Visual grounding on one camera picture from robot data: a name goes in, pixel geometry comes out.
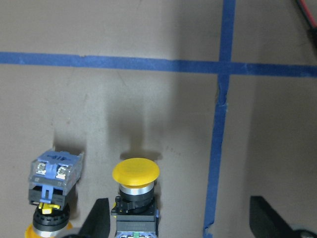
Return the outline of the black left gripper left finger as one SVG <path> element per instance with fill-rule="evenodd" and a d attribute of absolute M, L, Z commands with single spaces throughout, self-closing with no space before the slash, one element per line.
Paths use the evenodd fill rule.
<path fill-rule="evenodd" d="M 83 223 L 80 238 L 107 238 L 110 233 L 110 212 L 108 198 L 95 201 L 89 215 Z"/>

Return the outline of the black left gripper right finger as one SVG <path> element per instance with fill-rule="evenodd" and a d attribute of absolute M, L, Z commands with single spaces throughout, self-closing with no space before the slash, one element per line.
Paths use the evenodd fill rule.
<path fill-rule="evenodd" d="M 251 196 L 249 226 L 256 238 L 299 238 L 262 196 Z"/>

